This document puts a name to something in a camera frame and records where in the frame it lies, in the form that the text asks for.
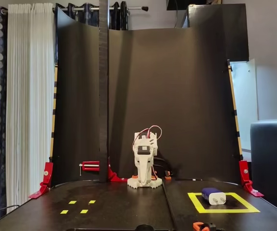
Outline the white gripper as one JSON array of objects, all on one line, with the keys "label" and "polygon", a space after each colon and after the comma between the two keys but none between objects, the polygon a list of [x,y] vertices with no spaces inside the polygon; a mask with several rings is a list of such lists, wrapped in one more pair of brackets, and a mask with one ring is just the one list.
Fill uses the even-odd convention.
[{"label": "white gripper", "polygon": [[138,169],[138,184],[140,187],[149,187],[151,183],[154,148],[150,145],[136,145],[134,147],[135,166]]}]

